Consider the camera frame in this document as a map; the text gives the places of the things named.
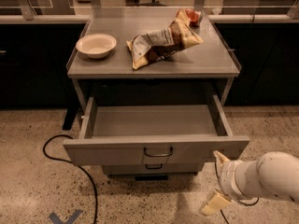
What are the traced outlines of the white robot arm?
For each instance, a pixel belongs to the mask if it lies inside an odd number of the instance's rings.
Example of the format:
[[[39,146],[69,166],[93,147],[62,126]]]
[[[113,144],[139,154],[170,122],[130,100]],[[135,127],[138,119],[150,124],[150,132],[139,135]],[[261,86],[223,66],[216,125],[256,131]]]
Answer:
[[[283,152],[268,152],[256,161],[232,161],[213,152],[219,189],[213,189],[200,207],[211,216],[231,201],[264,198],[299,203],[299,159]]]

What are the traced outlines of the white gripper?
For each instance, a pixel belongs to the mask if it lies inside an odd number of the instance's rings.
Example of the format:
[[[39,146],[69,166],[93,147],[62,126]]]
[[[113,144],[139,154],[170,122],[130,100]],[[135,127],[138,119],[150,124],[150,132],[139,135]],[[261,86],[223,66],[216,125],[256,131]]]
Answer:
[[[215,150],[213,155],[216,158],[217,165],[221,168],[218,181],[225,195],[217,189],[210,191],[200,207],[200,213],[204,216],[211,216],[222,208],[227,207],[231,204],[231,199],[246,199],[244,193],[246,178],[242,168],[244,162],[230,161],[218,150]]]

